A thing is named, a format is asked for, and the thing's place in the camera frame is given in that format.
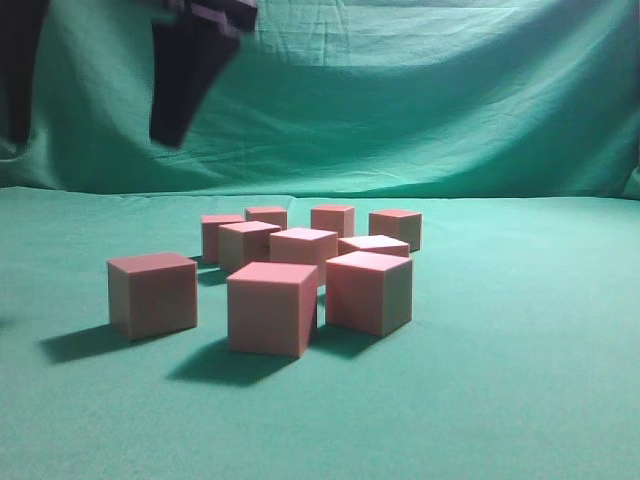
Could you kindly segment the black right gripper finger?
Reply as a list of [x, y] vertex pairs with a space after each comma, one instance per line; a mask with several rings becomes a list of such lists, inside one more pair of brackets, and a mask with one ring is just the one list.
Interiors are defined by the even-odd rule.
[[1, 85], [6, 106], [7, 138], [28, 142], [36, 56], [49, 0], [1, 2]]

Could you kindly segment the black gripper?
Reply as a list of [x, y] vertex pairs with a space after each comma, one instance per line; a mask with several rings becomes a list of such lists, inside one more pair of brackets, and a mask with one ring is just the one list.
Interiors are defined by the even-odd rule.
[[154, 87], [149, 137], [179, 148], [207, 92], [237, 55], [240, 34], [256, 30], [258, 5], [236, 0], [163, 4], [176, 17], [151, 24]]

